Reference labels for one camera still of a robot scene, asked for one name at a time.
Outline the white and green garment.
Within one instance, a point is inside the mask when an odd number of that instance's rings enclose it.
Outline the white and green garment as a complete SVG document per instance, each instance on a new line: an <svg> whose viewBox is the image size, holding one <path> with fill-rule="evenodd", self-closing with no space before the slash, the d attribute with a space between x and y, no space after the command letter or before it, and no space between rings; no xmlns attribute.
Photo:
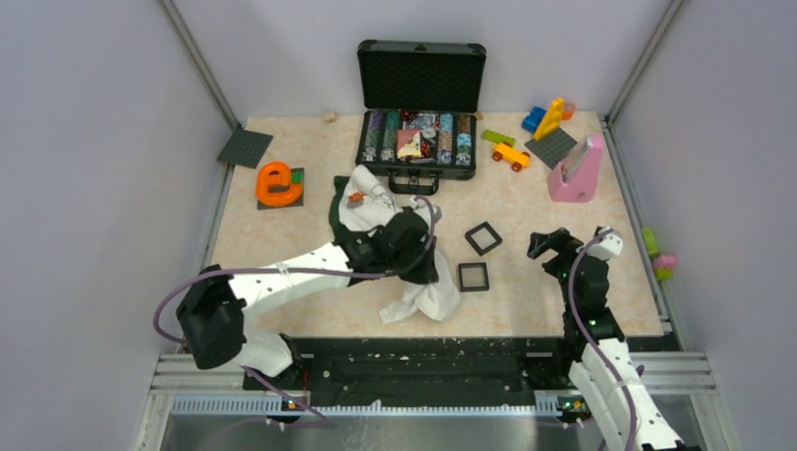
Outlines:
<svg viewBox="0 0 797 451"><path fill-rule="evenodd" d="M348 196L356 192L365 195L364 202L356 208L349 208ZM412 209L428 224L432 219L442 217L439 207L428 206L419 199L411 200L407 205L399 203L394 193L362 164L354 167L343 186L336 188L336 194L340 198L332 202L330 225L339 226L343 232L365 232L371 237L377 226L386 225L404 208ZM399 278L403 283L402 295L380 311L383 323L399 322L417 312L437 321L450 318L460 297L454 288L450 271L445 268L444 256L436 250L434 263L435 277Z"/></svg>

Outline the red maple leaf brooch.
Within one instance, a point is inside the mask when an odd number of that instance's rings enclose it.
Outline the red maple leaf brooch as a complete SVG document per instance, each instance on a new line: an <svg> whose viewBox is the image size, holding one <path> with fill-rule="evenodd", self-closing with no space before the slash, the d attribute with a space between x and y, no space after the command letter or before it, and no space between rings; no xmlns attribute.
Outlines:
<svg viewBox="0 0 797 451"><path fill-rule="evenodd" d="M356 192L356 193L350 194L348 196L348 199L347 199L347 205L348 205L349 208L356 208L356 207L358 207L358 206L363 204L364 199L365 199L365 195L363 193Z"/></svg>

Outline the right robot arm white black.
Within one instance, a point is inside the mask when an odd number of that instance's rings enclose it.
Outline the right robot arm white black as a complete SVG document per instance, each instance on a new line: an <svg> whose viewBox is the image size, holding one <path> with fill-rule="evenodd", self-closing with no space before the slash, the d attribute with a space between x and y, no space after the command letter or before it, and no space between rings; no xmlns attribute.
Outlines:
<svg viewBox="0 0 797 451"><path fill-rule="evenodd" d="M602 434L602 450L684 450L687 445L665 420L633 363L629 345L607 305L609 262L624 246L621 234L604 226L583 242L561 227L534 232L527 254L553 257L542 269L560 286L564 338L551 362L554 380L576 387Z"/></svg>

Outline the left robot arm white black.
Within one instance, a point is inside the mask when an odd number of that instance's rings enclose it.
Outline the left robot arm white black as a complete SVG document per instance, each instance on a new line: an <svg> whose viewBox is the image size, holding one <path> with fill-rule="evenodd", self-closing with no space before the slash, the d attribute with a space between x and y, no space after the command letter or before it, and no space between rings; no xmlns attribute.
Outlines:
<svg viewBox="0 0 797 451"><path fill-rule="evenodd" d="M255 369L279 388L301 377L301 363L281 334L253 326L265 312L327 289L397 277L434 282L436 217L403 208L364 231L341 227L333 241L289 260L250 269L206 268L177 292L176 318L200 370L234 363Z"/></svg>

